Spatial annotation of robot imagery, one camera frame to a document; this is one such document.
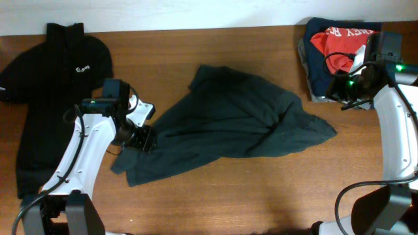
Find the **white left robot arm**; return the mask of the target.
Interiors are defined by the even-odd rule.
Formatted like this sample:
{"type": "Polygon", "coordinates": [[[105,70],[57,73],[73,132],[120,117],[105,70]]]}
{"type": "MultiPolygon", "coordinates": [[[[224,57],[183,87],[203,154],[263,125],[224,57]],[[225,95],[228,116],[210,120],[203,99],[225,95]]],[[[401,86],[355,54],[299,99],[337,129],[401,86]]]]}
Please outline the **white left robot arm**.
{"type": "Polygon", "coordinates": [[[155,106],[142,102],[123,80],[107,79],[103,93],[75,105],[74,131],[52,177],[32,200],[24,200],[12,226],[25,234],[106,235],[92,202],[95,180],[110,145],[122,153],[147,152],[153,144],[146,121],[155,106]]]}

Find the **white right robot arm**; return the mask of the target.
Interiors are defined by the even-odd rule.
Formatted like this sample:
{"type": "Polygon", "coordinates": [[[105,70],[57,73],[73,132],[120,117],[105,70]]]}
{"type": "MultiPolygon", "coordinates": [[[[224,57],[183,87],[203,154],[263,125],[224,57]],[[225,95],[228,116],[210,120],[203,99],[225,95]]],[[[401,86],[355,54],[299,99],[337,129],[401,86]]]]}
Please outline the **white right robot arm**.
{"type": "Polygon", "coordinates": [[[369,103],[378,114],[383,178],[344,188],[319,234],[417,233],[417,65],[403,62],[401,47],[398,33],[370,35],[350,72],[333,76],[327,97],[342,110],[369,103]]]}

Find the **dark green t-shirt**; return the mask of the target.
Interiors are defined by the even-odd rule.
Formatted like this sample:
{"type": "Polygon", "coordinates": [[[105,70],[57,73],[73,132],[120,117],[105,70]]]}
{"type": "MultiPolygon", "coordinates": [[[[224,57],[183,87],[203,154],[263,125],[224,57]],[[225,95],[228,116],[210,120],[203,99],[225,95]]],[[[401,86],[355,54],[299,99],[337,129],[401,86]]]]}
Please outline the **dark green t-shirt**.
{"type": "Polygon", "coordinates": [[[281,157],[322,144],[336,130],[301,99],[264,78],[228,67],[199,67],[189,93],[152,125],[148,152],[124,149],[111,169],[131,187],[221,157],[281,157]]]}

